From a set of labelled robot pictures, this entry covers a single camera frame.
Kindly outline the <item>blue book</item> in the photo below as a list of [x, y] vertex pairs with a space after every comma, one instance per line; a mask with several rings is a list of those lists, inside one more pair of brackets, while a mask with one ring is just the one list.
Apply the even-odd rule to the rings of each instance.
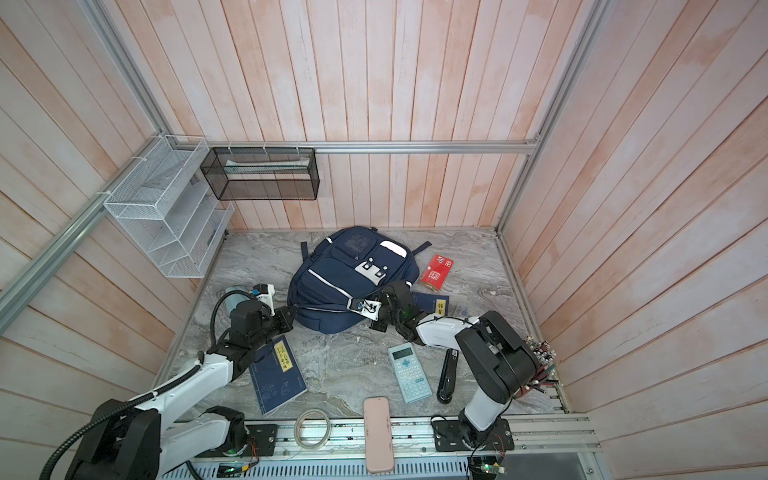
[[445, 316], [448, 313], [450, 297], [447, 295], [414, 292], [413, 297], [419, 309], [427, 314]]
[[249, 367], [251, 381], [263, 415], [307, 391], [307, 385], [285, 335], [259, 348]]

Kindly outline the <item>navy blue student backpack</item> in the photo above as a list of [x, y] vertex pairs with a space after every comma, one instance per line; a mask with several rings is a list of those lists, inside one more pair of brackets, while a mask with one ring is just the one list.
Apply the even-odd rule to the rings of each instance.
[[391, 284], [412, 286], [420, 269], [416, 256], [429, 241], [411, 250], [373, 227], [352, 226], [322, 239], [313, 250], [300, 244], [302, 264], [293, 275], [287, 304], [296, 321], [323, 334], [349, 329], [364, 319], [355, 300], [371, 299]]

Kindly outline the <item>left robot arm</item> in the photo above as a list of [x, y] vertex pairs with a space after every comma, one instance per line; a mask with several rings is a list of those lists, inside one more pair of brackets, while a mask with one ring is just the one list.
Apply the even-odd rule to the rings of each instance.
[[240, 411], [211, 407], [195, 421], [175, 422], [247, 371], [258, 349], [292, 330], [295, 316], [289, 306], [272, 310], [256, 299], [239, 303], [228, 332], [182, 373], [131, 400], [100, 405], [88, 424], [54, 450], [41, 478], [51, 478], [72, 447], [77, 450], [66, 472], [69, 479], [156, 479], [206, 451], [236, 455], [249, 450]]

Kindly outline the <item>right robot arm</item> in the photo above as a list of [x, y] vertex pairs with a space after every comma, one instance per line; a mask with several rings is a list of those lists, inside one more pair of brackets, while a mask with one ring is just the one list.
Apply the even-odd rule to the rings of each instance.
[[348, 308], [384, 331], [392, 326], [407, 342], [456, 350], [463, 355], [477, 383], [461, 410], [458, 429], [466, 442], [478, 444], [491, 433], [511, 404], [544, 375], [543, 361], [496, 311], [475, 317], [427, 313], [419, 308], [407, 283], [381, 288], [367, 298], [353, 299]]

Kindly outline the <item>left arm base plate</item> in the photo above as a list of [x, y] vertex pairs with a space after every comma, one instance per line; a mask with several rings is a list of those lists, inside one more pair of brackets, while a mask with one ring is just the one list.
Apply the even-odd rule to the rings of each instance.
[[198, 454], [197, 458], [229, 457], [255, 460], [256, 458], [267, 458], [274, 455], [276, 440], [278, 439], [277, 424], [247, 424], [246, 430], [247, 436], [242, 446], [235, 449], [218, 447]]

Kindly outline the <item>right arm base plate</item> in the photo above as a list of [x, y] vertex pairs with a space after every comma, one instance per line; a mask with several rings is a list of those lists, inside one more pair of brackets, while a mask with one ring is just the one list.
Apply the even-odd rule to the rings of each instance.
[[462, 420], [435, 417], [430, 420], [435, 449], [438, 452], [485, 451], [507, 452], [515, 449], [511, 428], [506, 419], [498, 418], [485, 431], [476, 431]]

